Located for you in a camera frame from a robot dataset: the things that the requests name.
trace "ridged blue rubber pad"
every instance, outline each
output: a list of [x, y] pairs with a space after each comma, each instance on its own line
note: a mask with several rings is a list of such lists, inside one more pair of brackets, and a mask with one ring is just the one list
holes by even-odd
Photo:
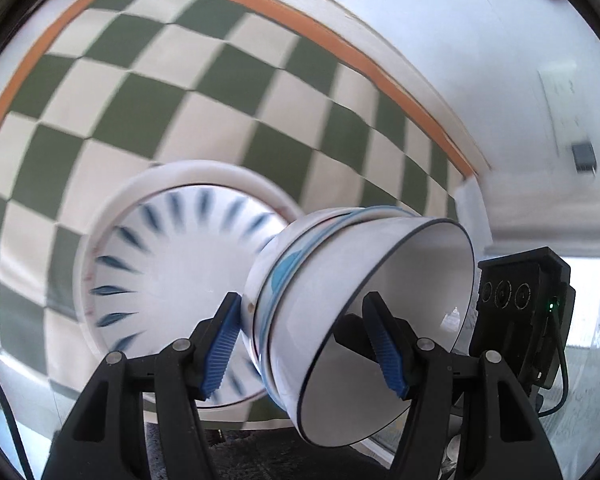
[[231, 305], [227, 316], [224, 318], [218, 335], [211, 343], [206, 355], [204, 365], [204, 380], [200, 386], [200, 393], [205, 399], [211, 397], [222, 383], [224, 372], [229, 364], [231, 352], [234, 351], [235, 340], [240, 332], [240, 296]]
[[404, 400], [409, 391], [409, 385], [402, 374], [402, 355], [374, 308], [365, 309], [363, 322], [386, 385]]

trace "black cable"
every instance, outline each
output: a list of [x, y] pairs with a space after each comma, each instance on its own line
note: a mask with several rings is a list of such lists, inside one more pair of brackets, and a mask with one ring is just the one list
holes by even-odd
[[4, 394], [4, 390], [0, 386], [0, 405], [4, 412], [4, 417], [7, 420], [7, 426], [9, 427], [9, 431], [11, 433], [11, 438], [13, 439], [13, 445], [16, 448], [16, 452], [18, 453], [18, 459], [20, 460], [20, 465], [22, 466], [22, 470], [24, 471], [24, 476], [27, 480], [35, 480], [33, 473], [31, 471], [31, 466], [29, 465], [29, 459], [27, 458], [27, 452], [24, 449], [22, 444], [22, 439], [20, 438], [20, 432], [18, 431], [18, 425], [16, 424], [16, 419], [13, 416], [13, 412], [11, 411], [11, 406], [9, 405], [9, 401], [7, 400], [7, 396]]
[[561, 407], [564, 406], [564, 403], [567, 401], [567, 395], [569, 395], [569, 375], [567, 374], [567, 359], [564, 355], [564, 346], [562, 344], [562, 337], [560, 336], [560, 322], [558, 321], [557, 306], [552, 311], [552, 315], [549, 318], [549, 323], [553, 327], [553, 337], [555, 345], [558, 347], [558, 360], [560, 361], [560, 374], [562, 375], [562, 397], [560, 398], [560, 402], [558, 402], [558, 404], [556, 404], [554, 407], [549, 408], [544, 412], [538, 413], [538, 417], [553, 415]]

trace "checkered placemat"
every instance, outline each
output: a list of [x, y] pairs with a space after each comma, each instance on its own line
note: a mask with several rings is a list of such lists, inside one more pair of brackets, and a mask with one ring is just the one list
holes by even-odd
[[81, 390], [96, 361], [72, 300], [80, 236], [129, 178], [187, 158], [250, 168], [307, 212], [454, 218], [462, 179], [369, 79], [279, 23], [229, 0], [95, 0], [0, 128], [0, 349]]

